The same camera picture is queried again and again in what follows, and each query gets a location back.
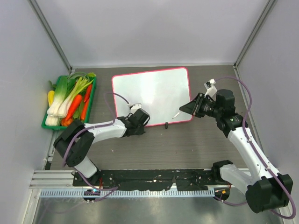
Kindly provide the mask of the pink framed whiteboard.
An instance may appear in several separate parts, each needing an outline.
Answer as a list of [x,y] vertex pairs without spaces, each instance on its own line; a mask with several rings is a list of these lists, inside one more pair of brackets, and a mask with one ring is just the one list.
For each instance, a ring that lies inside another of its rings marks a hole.
[[153,70],[112,77],[113,92],[131,104],[142,104],[150,115],[147,126],[189,122],[192,116],[178,113],[179,107],[191,100],[188,70],[185,67]]

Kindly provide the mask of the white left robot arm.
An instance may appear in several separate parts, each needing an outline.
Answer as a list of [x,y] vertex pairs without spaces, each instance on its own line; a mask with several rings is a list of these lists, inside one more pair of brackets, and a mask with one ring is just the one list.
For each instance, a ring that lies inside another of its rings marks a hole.
[[73,121],[54,141],[53,147],[63,158],[63,165],[74,168],[77,178],[89,186],[100,180],[100,170],[87,157],[92,144],[112,139],[142,135],[150,115],[143,109],[121,116],[109,122],[84,124]]

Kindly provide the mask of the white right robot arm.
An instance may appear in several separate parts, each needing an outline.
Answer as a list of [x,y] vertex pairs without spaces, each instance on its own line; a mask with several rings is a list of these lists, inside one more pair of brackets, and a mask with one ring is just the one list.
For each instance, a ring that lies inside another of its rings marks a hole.
[[211,172],[214,183],[222,184],[226,181],[234,185],[245,195],[246,202],[254,213],[288,205],[292,178],[280,174],[263,154],[243,116],[235,112],[232,91],[218,90],[215,100],[199,93],[195,99],[181,106],[180,111],[197,118],[214,118],[217,127],[236,147],[249,169],[250,174],[246,174],[229,160],[215,162]]

